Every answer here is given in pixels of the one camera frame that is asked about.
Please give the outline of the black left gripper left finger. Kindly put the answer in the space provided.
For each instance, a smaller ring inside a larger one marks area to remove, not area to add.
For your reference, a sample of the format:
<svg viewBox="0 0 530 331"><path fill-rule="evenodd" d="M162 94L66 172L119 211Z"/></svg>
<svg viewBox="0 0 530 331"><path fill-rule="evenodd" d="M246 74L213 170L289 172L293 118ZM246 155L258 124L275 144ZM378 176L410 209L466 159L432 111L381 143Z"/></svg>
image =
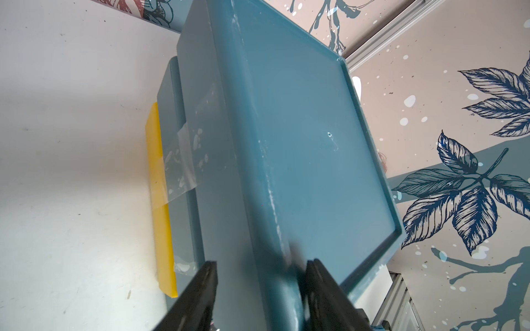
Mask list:
<svg viewBox="0 0 530 331"><path fill-rule="evenodd" d="M156 331L215 330L213 309L218 287L218 266L207 261L193 277L172 308L156 325Z"/></svg>

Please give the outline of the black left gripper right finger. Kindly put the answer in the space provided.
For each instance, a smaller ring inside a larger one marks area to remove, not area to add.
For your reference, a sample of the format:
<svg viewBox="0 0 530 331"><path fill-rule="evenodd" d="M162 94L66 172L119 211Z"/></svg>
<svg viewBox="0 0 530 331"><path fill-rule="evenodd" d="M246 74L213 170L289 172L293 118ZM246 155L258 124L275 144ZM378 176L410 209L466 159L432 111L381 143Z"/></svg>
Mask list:
<svg viewBox="0 0 530 331"><path fill-rule="evenodd" d="M371 330L319 259L307 262L304 281L311 330Z"/></svg>

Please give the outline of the teal drawer cabinet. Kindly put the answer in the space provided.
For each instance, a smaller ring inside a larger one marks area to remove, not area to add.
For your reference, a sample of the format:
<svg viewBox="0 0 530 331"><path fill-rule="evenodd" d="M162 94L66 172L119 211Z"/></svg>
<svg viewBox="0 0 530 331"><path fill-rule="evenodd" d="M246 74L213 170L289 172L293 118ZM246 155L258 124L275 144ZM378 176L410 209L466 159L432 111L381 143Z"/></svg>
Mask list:
<svg viewBox="0 0 530 331"><path fill-rule="evenodd" d="M227 165L168 203L178 292L218 265L221 330L303 330L295 263L350 302L404 231L344 60L263 1L193 1L163 84L215 84Z"/></svg>

